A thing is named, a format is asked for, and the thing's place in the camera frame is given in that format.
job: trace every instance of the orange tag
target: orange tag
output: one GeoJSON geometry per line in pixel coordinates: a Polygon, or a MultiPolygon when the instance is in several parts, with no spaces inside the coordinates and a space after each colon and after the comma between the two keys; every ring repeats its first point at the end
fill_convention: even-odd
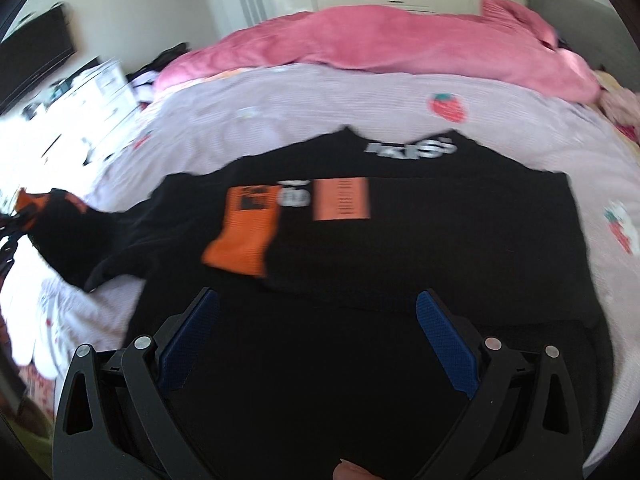
{"type": "MultiPolygon", "coordinates": [[[[14,206],[15,212],[19,213],[23,209],[33,204],[36,209],[36,213],[39,213],[47,206],[47,203],[49,202],[49,195],[50,193],[30,194],[30,193],[27,193],[23,187],[21,187],[20,191],[18,192],[18,198],[15,201],[15,206],[14,206]]],[[[36,219],[37,219],[37,215],[34,216],[31,220],[29,220],[23,226],[23,230],[24,231],[30,230],[33,227],[33,225],[36,223],[36,219]]]]}
{"type": "Polygon", "coordinates": [[[65,195],[65,199],[71,202],[74,206],[78,208],[78,211],[82,214],[86,213],[86,210],[89,208],[87,204],[85,204],[82,200],[80,200],[77,196],[71,193],[67,193],[65,195]]]}
{"type": "Polygon", "coordinates": [[[366,178],[320,178],[314,181],[314,220],[371,218],[366,178]]]}
{"type": "Polygon", "coordinates": [[[232,187],[220,236],[202,253],[209,267],[263,278],[264,254],[278,230],[282,186],[232,187]]]}

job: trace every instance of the pink blanket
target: pink blanket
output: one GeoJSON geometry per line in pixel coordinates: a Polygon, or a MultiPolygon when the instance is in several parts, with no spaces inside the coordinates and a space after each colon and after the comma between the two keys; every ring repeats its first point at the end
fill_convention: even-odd
{"type": "Polygon", "coordinates": [[[179,57],[162,71],[156,89],[225,70],[294,62],[497,79],[578,103],[594,102],[600,91],[587,63],[558,48],[550,25],[509,0],[482,0],[482,16],[352,6],[275,18],[179,57]]]}

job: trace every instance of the metal screw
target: metal screw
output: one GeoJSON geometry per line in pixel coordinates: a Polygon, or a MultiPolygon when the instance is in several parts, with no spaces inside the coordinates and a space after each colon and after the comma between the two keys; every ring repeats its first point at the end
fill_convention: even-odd
{"type": "Polygon", "coordinates": [[[80,345],[78,350],[76,350],[76,355],[78,357],[84,357],[91,351],[91,347],[89,345],[80,345]]]}
{"type": "Polygon", "coordinates": [[[500,342],[499,339],[497,339],[495,337],[488,337],[487,339],[485,339],[484,340],[484,345],[489,350],[499,350],[500,348],[502,348],[502,343],[500,342]]]}
{"type": "Polygon", "coordinates": [[[555,359],[560,355],[560,351],[555,346],[551,346],[551,345],[545,348],[545,352],[549,357],[553,359],[555,359]]]}
{"type": "Polygon", "coordinates": [[[136,342],[133,343],[138,350],[144,350],[145,348],[149,348],[151,345],[151,338],[149,336],[143,335],[136,339],[136,342]]]}

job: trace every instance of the t-shirt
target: t-shirt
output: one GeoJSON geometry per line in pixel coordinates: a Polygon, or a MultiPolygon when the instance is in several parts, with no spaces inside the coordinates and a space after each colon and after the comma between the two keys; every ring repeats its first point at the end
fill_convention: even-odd
{"type": "Polygon", "coordinates": [[[561,349],[593,447],[612,351],[564,174],[454,131],[394,145],[345,128],[168,176],[127,212],[73,202],[54,192],[30,236],[85,290],[147,279],[127,342],[219,292],[169,405],[224,478],[328,478],[339,458],[413,475],[466,405],[415,320],[426,288],[484,336],[561,349]]]}

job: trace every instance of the black tv screen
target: black tv screen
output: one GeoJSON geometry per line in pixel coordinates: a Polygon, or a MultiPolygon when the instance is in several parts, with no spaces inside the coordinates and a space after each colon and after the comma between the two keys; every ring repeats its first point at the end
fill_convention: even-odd
{"type": "Polygon", "coordinates": [[[0,43],[0,115],[76,52],[58,5],[19,27],[0,43]]]}

